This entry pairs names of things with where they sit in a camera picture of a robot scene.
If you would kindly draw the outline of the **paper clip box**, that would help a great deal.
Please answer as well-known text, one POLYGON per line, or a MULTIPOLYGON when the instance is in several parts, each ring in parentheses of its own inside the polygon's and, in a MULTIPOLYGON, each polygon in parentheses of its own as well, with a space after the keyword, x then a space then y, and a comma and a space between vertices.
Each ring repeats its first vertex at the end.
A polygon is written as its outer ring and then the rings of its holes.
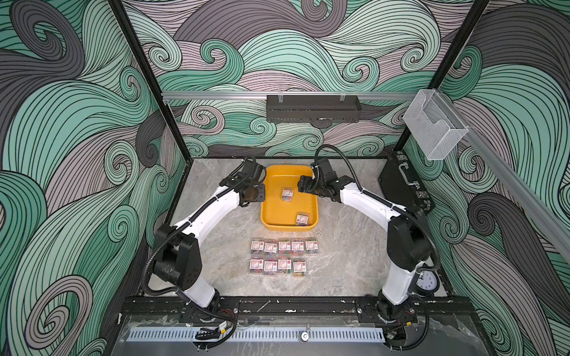
POLYGON ((295 218, 295 225, 297 226, 308 226, 310 220, 310 215, 306 213, 297 213, 295 218))
POLYGON ((264 242, 264 254, 266 256, 276 256, 278 254, 278 242, 275 240, 266 240, 264 242))
POLYGON ((265 241, 263 239, 253 239, 250 244, 250 254, 252 256, 263 256, 265 241))
POLYGON ((290 256, 292 251, 292 242, 290 239, 280 239, 278 241, 278 255, 290 256))
POLYGON ((292 202, 294 196, 293 188, 283 188, 281 193, 281 199, 285 202, 292 202))
POLYGON ((292 256, 304 256, 305 254, 305 242, 302 239, 291 240, 291 255, 292 256))
POLYGON ((289 275, 292 273, 292 260, 289 258, 278 259, 278 274, 289 275))

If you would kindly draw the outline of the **yellow plastic storage tray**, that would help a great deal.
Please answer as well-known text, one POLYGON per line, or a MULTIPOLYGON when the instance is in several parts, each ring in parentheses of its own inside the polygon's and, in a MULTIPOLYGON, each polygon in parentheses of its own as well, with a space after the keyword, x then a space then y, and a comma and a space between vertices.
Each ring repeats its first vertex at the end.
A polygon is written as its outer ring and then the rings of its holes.
POLYGON ((264 181, 265 201, 261 206, 261 222, 268 230, 311 231, 318 224, 317 197, 298 190, 298 182, 302 176, 313 176, 309 166, 274 165, 268 167, 264 181))

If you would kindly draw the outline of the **paper clip box barcode side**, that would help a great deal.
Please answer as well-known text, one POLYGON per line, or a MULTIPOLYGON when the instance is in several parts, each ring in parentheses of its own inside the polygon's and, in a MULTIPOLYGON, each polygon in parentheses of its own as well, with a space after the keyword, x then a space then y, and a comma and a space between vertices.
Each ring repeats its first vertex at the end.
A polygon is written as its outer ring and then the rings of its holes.
POLYGON ((306 240, 305 252, 309 255, 316 255, 319 253, 319 242, 316 239, 306 240))

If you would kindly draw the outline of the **paper clip box edge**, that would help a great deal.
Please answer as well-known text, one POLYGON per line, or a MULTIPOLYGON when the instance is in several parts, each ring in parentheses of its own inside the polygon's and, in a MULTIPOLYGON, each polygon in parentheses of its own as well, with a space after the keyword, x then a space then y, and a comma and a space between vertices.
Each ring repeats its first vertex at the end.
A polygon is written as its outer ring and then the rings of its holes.
POLYGON ((307 261, 303 258, 292 260, 293 277, 305 277, 307 275, 307 261))

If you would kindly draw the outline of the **paper clip box removed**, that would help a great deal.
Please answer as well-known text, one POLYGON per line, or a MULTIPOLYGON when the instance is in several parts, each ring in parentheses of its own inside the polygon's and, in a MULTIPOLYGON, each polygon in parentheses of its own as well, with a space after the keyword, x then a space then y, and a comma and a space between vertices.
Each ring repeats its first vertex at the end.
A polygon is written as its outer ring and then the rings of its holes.
POLYGON ((278 261, 275 258, 265 259, 264 276, 274 277, 278 274, 278 261))
POLYGON ((249 273, 250 274, 264 274, 264 259, 263 258, 252 258, 249 261, 249 273))

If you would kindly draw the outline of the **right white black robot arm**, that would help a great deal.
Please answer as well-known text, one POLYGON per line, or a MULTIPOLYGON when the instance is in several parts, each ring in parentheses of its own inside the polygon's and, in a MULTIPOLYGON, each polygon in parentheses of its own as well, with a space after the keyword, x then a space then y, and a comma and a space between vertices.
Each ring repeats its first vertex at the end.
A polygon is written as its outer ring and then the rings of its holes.
POLYGON ((390 260, 387 280, 376 302, 382 320, 400 321, 408 314, 413 285, 426 272, 437 272, 441 258, 432 234, 419 217, 405 206, 391 202, 363 187, 344 153, 334 145, 316 149, 311 164, 313 176, 302 176, 298 191, 349 206, 362 213, 385 231, 386 251, 390 260), (321 152, 337 153, 347 165, 350 176, 338 176, 321 152))

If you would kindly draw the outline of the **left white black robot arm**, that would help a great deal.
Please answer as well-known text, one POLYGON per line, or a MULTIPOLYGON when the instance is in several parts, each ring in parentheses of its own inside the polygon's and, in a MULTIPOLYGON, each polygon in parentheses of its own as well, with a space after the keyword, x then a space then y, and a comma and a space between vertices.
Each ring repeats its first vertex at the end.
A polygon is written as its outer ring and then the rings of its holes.
POLYGON ((216 313, 220 293, 202 276, 202 245, 228 213, 265 200, 261 179, 264 172, 265 167, 255 157, 246 157, 196 211, 174 225, 158 228, 154 248, 142 271, 141 289, 145 295, 174 293, 207 314, 216 313))

